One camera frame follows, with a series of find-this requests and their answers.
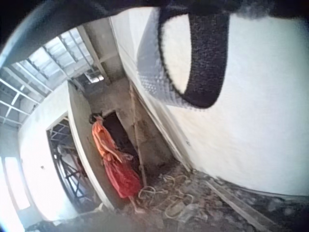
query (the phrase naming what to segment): unfinished wall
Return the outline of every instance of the unfinished wall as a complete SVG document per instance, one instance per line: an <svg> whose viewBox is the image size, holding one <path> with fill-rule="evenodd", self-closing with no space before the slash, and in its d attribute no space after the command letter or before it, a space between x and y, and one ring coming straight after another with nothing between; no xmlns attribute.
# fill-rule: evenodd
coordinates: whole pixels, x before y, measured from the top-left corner
<svg viewBox="0 0 309 232"><path fill-rule="evenodd" d="M57 175L46 130L66 115L68 83L59 86L27 118L18 132L20 157L33 200L48 220L77 215Z"/></svg>
<svg viewBox="0 0 309 232"><path fill-rule="evenodd" d="M122 78L125 73L112 34L109 18L85 23L83 26L108 78L111 81Z"/></svg>
<svg viewBox="0 0 309 232"><path fill-rule="evenodd" d="M108 86L104 82L92 84L85 91L92 112L102 111L103 115L107 115L115 111L135 147L138 140L140 153L149 175L157 174L160 166L170 162L173 155L167 143L138 100L135 101L136 140L133 103L129 93L129 81L126 78Z"/></svg>
<svg viewBox="0 0 309 232"><path fill-rule="evenodd" d="M126 73L183 161L246 188L309 195L304 23L231 16L221 96L212 108L198 112L166 106L140 85L136 54L150 11L131 9L111 21Z"/></svg>
<svg viewBox="0 0 309 232"><path fill-rule="evenodd" d="M106 206L122 206L123 202L117 197L117 192L109 182L104 167L101 165L100 154L92 137L92 127L88 121L91 114L89 103L72 85L69 85L69 93L71 131L89 180Z"/></svg>
<svg viewBox="0 0 309 232"><path fill-rule="evenodd" d="M24 184L26 196L30 203L30 207L23 209L23 210L16 211L21 223L26 228L30 225L33 225L41 221L42 216L40 215L40 212L38 211L35 203L32 200L32 197L26 185L26 180L25 180L24 173L22 170L22 165L21 165L20 156L19 156L19 149L18 149L18 132L16 129L3 125L3 124L0 125L0 157L2 158L2 163L4 164L5 164L6 157L15 157L19 163L21 179Z"/></svg>

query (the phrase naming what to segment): orange robe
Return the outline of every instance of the orange robe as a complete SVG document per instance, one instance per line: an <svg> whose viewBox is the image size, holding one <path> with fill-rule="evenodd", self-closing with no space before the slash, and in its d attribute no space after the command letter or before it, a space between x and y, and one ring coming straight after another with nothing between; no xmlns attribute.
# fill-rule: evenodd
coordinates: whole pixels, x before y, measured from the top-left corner
<svg viewBox="0 0 309 232"><path fill-rule="evenodd" d="M99 122L92 126L92 135L97 148L103 158L105 170L109 180L117 190L121 198L134 196L141 189L140 178L130 165L126 162L120 162L113 154L104 148L101 141L104 141L109 147L116 149L114 140L105 127Z"/></svg>

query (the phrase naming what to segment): person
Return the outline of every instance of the person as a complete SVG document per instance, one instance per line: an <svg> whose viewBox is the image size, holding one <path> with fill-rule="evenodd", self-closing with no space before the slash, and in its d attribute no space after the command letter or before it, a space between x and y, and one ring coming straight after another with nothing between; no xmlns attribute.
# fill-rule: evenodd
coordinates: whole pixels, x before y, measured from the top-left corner
<svg viewBox="0 0 309 232"><path fill-rule="evenodd" d="M92 135L101 154L102 161L109 180L121 198L129 198L136 213L145 211L138 207L134 196L140 191L140 178L126 160L127 154L117 150L117 146L110 133L103 126L102 113L93 113L89 116L92 124Z"/></svg>

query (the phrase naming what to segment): ceiling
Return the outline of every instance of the ceiling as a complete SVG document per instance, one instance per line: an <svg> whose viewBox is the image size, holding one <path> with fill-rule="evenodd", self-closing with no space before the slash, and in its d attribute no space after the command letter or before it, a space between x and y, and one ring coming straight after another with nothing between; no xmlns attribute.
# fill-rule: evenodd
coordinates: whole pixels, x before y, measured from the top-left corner
<svg viewBox="0 0 309 232"><path fill-rule="evenodd" d="M40 47L26 60L0 70L0 123L18 128L35 107L65 80L77 77L94 82L97 73L77 28L71 29Z"/></svg>

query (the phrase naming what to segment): window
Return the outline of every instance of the window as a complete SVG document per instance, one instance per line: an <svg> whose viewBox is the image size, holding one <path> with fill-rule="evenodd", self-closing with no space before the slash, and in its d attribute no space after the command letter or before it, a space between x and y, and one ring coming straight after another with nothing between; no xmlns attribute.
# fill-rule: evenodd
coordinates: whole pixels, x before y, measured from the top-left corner
<svg viewBox="0 0 309 232"><path fill-rule="evenodd" d="M17 159L15 157L6 157L5 167L18 209L22 210L28 208L30 203L26 196Z"/></svg>
<svg viewBox="0 0 309 232"><path fill-rule="evenodd" d="M10 197L2 168L2 160L0 157L0 224L4 231L23 232L24 227L21 224L16 210L14 209L12 199Z"/></svg>

